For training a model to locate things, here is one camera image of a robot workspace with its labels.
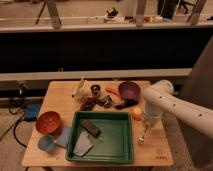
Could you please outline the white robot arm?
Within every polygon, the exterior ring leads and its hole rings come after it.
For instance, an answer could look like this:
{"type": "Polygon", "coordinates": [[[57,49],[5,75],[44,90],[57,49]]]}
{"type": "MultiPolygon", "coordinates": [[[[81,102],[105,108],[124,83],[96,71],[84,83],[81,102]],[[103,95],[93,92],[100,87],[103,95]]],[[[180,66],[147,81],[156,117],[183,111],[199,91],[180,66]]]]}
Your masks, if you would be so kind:
{"type": "Polygon", "coordinates": [[[181,100],[173,93],[174,87],[168,80],[158,81],[142,91],[144,124],[153,126],[164,113],[170,113],[213,139],[213,110],[181,100]]]}

